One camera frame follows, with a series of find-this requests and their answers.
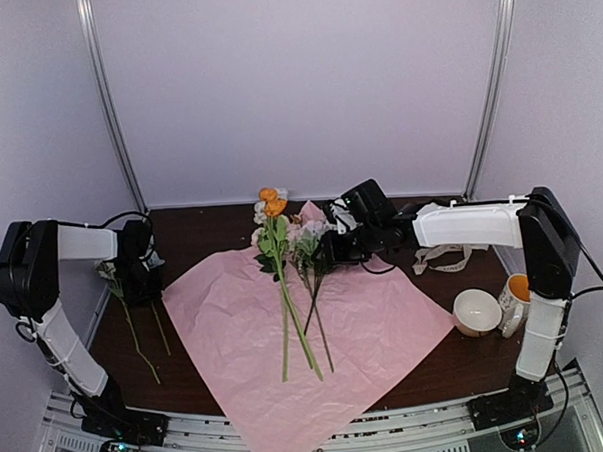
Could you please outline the aluminium front rail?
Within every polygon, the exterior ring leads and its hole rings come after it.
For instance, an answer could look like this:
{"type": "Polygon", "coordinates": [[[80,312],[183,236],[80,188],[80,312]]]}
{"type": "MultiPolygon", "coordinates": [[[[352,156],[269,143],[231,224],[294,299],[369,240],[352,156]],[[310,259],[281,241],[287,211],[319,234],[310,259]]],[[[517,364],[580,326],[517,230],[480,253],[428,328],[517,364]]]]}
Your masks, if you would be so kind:
{"type": "MultiPolygon", "coordinates": [[[[546,393],[555,406],[539,415],[542,440],[525,452],[603,452],[603,424],[579,367],[548,377],[546,393]]],[[[297,415],[267,417],[256,423],[256,438],[221,416],[138,409],[169,417],[164,444],[142,452],[517,452],[497,428],[475,430],[466,404],[478,396],[365,412],[334,427],[297,415]]],[[[38,452],[98,452],[105,438],[81,430],[84,416],[70,396],[53,394],[38,452]]]]}

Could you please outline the floral mug orange inside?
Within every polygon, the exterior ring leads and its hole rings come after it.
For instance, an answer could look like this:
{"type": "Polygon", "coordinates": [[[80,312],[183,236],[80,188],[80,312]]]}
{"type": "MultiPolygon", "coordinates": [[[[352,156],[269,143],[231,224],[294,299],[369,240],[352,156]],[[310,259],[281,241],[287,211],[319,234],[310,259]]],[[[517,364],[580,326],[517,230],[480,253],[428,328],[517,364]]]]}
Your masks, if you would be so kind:
{"type": "Polygon", "coordinates": [[[528,276],[525,273],[508,277],[498,297],[502,319],[497,328],[503,338],[511,338],[527,320],[530,313],[530,296],[528,276]]]}

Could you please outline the right aluminium corner post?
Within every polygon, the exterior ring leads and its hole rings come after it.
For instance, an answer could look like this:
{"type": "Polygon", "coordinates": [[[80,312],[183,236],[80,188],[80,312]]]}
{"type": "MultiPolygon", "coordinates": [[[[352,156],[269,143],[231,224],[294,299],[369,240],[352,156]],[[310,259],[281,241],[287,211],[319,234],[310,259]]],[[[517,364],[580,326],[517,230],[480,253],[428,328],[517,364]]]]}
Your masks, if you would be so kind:
{"type": "Polygon", "coordinates": [[[499,0],[497,20],[494,32],[494,43],[491,53],[491,65],[487,79],[487,89],[483,101],[483,111],[478,125],[478,134],[465,184],[463,198],[473,199],[478,187],[481,171],[487,157],[487,148],[493,133],[498,101],[502,88],[502,77],[505,72],[510,49],[511,32],[514,21],[516,0],[499,0]]]}

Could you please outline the left aluminium corner post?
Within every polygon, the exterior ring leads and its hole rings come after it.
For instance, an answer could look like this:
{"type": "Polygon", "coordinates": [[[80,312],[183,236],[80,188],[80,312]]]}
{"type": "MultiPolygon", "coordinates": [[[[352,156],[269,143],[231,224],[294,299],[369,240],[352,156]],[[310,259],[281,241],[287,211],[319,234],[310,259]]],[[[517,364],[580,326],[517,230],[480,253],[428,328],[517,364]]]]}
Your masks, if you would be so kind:
{"type": "Polygon", "coordinates": [[[149,207],[144,199],[135,168],[130,160],[119,115],[110,90],[108,74],[99,44],[97,24],[94,19],[93,2],[91,0],[75,0],[75,2],[77,3],[79,23],[89,52],[90,65],[94,71],[95,83],[100,96],[102,116],[112,142],[114,155],[119,162],[122,177],[131,194],[134,206],[142,213],[148,213],[149,207]]]}

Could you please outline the white round bowl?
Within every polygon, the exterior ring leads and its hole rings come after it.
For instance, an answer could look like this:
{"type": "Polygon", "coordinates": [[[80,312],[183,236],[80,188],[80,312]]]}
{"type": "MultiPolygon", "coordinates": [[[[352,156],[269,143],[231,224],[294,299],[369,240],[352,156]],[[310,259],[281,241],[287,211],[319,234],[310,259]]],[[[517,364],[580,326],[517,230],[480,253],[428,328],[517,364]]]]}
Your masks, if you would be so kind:
{"type": "Polygon", "coordinates": [[[474,288],[464,290],[456,296],[452,315],[454,324],[462,335],[476,338],[494,330],[503,313],[494,296],[474,288]]]}

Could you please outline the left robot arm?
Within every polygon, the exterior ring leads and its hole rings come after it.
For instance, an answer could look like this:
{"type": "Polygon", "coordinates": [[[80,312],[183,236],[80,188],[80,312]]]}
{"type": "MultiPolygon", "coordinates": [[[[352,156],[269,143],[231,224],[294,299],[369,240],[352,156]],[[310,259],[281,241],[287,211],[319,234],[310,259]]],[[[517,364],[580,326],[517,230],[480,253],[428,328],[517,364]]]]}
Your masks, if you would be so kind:
{"type": "Polygon", "coordinates": [[[74,394],[97,405],[93,418],[113,438],[127,436],[134,418],[123,409],[117,383],[69,322],[58,271],[62,261],[91,261],[126,309],[160,298],[164,261],[155,249],[152,221],[137,211],[119,217],[125,222],[119,229],[110,222],[14,221],[0,248],[0,304],[16,318],[18,333],[37,344],[74,394]]]}

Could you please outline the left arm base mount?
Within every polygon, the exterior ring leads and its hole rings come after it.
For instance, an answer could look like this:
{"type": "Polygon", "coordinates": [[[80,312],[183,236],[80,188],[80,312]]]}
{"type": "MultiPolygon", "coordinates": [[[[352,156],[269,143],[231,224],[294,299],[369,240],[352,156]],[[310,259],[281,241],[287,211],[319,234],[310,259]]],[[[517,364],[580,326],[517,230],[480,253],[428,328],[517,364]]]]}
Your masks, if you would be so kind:
{"type": "Polygon", "coordinates": [[[169,417],[157,412],[133,409],[120,420],[97,411],[83,417],[81,430],[105,438],[98,452],[142,452],[164,444],[168,423],[169,417]]]}

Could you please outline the aluminium corner post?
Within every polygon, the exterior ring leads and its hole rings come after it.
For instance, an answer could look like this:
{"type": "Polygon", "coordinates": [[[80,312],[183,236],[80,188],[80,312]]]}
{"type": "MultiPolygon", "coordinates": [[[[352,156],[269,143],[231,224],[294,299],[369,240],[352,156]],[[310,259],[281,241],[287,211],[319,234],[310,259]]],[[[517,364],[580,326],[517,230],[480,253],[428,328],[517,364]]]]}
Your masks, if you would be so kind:
{"type": "Polygon", "coordinates": [[[478,134],[465,184],[463,198],[473,199],[478,187],[481,171],[487,157],[487,148],[493,133],[498,101],[502,88],[502,77],[505,72],[510,49],[511,32],[514,21],[516,0],[499,0],[497,20],[494,32],[494,43],[491,53],[491,65],[487,79],[487,89],[483,101],[483,111],[478,125],[478,134]]]}
{"type": "Polygon", "coordinates": [[[131,194],[134,206],[142,213],[148,213],[149,207],[144,199],[135,168],[130,160],[119,115],[110,90],[108,74],[99,44],[97,24],[94,19],[93,2],[91,0],[75,0],[75,2],[77,3],[79,23],[89,52],[90,65],[94,71],[95,83],[100,96],[102,116],[112,142],[114,155],[119,162],[122,177],[131,194]]]}

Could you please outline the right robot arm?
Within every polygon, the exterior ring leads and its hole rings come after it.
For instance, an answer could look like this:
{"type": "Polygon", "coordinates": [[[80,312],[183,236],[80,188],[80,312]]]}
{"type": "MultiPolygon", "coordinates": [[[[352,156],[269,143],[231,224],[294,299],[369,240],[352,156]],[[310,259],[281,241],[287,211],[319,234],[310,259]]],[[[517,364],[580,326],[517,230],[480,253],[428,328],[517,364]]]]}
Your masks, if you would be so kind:
{"type": "Polygon", "coordinates": [[[544,186],[507,199],[407,204],[397,209],[369,179],[322,206],[334,229],[321,238],[331,265],[360,265],[391,250],[451,244],[523,252],[530,309],[508,389],[499,394],[509,417],[523,418],[540,400],[572,305],[581,242],[552,191],[544,186]]]}

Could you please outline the pink wrapping paper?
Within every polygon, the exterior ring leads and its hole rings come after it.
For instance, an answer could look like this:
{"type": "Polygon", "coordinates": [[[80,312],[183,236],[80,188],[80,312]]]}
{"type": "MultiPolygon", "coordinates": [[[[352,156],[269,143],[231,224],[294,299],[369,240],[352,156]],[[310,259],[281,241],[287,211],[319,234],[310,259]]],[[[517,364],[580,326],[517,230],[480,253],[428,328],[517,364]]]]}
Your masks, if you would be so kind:
{"type": "Polygon", "coordinates": [[[164,292],[192,364],[250,452],[312,452],[409,375],[450,314],[401,270],[344,268],[319,314],[298,275],[262,273],[247,207],[187,211],[164,241],[183,274],[164,292]]]}

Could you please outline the beige printed ribbon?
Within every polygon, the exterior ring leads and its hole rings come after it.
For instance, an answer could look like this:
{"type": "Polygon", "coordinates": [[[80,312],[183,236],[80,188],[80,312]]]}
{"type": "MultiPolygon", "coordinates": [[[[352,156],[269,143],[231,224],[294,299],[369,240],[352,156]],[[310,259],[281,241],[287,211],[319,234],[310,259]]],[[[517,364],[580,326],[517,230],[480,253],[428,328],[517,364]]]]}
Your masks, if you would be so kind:
{"type": "Polygon", "coordinates": [[[415,253],[412,270],[416,276],[422,276],[429,270],[447,274],[458,273],[465,270],[475,251],[488,250],[489,246],[482,244],[451,244],[422,248],[415,253]]]}

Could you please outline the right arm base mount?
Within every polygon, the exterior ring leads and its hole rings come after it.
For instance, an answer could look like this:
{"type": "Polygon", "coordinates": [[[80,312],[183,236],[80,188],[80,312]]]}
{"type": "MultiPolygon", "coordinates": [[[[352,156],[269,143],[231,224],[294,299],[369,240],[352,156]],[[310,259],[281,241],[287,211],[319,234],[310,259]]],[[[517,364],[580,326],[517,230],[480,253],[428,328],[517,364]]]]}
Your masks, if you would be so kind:
{"type": "Polygon", "coordinates": [[[533,400],[525,395],[502,391],[482,395],[467,402],[474,429],[497,428],[502,443],[510,450],[533,450],[542,440],[539,415],[555,404],[550,395],[542,394],[533,400]]]}

